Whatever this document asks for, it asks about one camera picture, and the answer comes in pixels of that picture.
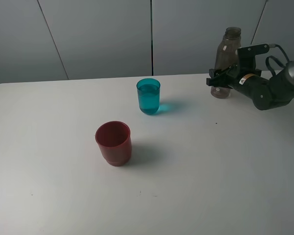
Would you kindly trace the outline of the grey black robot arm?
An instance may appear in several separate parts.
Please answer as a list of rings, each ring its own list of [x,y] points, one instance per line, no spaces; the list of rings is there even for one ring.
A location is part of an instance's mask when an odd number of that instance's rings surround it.
[[[261,111],[286,106],[294,98],[294,61],[270,79],[263,78],[258,69],[241,70],[237,65],[213,70],[210,75],[206,79],[208,86],[234,89],[250,98]]]

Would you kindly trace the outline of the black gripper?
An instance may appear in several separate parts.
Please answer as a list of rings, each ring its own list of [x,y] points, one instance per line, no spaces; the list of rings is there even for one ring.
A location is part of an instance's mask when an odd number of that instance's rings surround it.
[[[249,98],[262,98],[261,70],[241,72],[236,65],[224,70],[209,69],[206,85],[209,87],[231,88]]]

